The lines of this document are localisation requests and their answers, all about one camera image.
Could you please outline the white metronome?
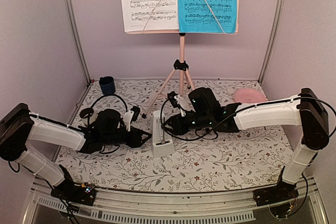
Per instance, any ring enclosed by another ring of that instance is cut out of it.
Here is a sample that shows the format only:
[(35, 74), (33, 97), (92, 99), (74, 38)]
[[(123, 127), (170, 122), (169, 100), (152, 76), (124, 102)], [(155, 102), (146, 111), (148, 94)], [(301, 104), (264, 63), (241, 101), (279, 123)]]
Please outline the white metronome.
[(153, 112), (152, 151), (154, 157), (164, 157), (175, 152), (173, 139), (161, 127), (160, 110)]

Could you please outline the pink music stand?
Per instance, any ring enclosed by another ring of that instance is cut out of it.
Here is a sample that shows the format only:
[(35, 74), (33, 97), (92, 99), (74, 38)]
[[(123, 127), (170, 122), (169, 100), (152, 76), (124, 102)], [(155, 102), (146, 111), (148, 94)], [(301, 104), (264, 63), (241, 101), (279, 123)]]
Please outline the pink music stand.
[[(179, 41), (180, 53), (179, 53), (179, 58), (173, 64), (173, 70), (167, 77), (166, 81), (170, 81), (173, 75), (176, 72), (178, 72), (179, 73), (179, 94), (183, 94), (183, 91), (185, 88), (194, 89), (194, 84), (190, 76), (188, 65), (185, 61), (185, 35), (187, 33), (181, 33), (179, 29), (175, 33), (177, 33), (180, 38), (180, 41)], [(156, 31), (155, 33), (149, 33), (149, 34), (160, 34), (160, 32)]]

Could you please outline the blue sheet music page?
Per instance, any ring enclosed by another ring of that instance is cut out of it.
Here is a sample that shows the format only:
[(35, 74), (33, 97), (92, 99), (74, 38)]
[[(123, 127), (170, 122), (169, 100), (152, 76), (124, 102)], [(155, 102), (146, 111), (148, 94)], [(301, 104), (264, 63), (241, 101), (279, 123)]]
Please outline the blue sheet music page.
[(238, 33), (239, 0), (178, 0), (181, 33)]

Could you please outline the white sheet music page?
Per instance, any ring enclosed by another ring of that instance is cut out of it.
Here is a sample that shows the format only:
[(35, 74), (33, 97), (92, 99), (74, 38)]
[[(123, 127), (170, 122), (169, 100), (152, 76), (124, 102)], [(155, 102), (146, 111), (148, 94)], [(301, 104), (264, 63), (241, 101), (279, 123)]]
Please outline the white sheet music page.
[(121, 0), (128, 34), (177, 32), (178, 0)]

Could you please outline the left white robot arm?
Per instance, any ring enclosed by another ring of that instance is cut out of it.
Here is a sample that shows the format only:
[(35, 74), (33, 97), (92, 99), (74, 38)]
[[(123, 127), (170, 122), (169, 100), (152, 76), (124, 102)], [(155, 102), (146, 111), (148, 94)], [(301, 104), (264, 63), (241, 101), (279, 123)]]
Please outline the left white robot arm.
[(124, 115), (114, 109), (96, 112), (86, 108), (84, 112), (85, 125), (73, 127), (31, 113), (24, 103), (16, 105), (1, 119), (1, 158), (24, 166), (57, 187), (67, 200), (73, 200), (78, 195), (78, 188), (66, 180), (66, 170), (29, 145), (29, 141), (55, 144), (79, 153), (92, 154), (111, 145), (138, 148), (152, 136), (131, 126), (140, 112), (135, 106)]

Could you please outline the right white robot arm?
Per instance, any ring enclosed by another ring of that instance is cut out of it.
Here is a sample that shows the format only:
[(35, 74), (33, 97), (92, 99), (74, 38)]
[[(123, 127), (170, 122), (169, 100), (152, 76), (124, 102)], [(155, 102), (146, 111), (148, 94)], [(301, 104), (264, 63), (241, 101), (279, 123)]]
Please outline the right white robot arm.
[(180, 99), (175, 92), (167, 96), (172, 106), (181, 110), (180, 114), (160, 121), (163, 131), (172, 137), (181, 138), (191, 130), (205, 128), (223, 133), (278, 125), (302, 128), (301, 142), (284, 166), (279, 184), (271, 190), (276, 201), (291, 194), (291, 185), (296, 184), (318, 151), (329, 144), (331, 132), (325, 102), (309, 88), (289, 98), (251, 104), (238, 102), (222, 106), (210, 88), (197, 88), (188, 98), (188, 101)]

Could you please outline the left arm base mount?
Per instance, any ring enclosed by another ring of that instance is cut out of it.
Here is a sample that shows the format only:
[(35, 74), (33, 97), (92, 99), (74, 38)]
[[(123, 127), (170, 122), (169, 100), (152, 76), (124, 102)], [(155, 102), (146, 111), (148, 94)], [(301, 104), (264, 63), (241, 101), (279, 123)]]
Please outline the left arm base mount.
[(58, 186), (53, 187), (50, 195), (64, 201), (93, 206), (96, 193), (94, 184), (84, 183), (79, 185), (71, 178), (65, 178)]

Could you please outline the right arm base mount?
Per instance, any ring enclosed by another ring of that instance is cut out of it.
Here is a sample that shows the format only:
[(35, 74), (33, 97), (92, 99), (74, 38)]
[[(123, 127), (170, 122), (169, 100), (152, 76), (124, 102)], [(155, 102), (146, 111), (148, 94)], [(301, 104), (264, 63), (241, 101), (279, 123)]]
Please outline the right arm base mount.
[(289, 184), (280, 179), (275, 186), (254, 190), (253, 199), (257, 206), (265, 206), (294, 199), (299, 196), (296, 185), (296, 183)]

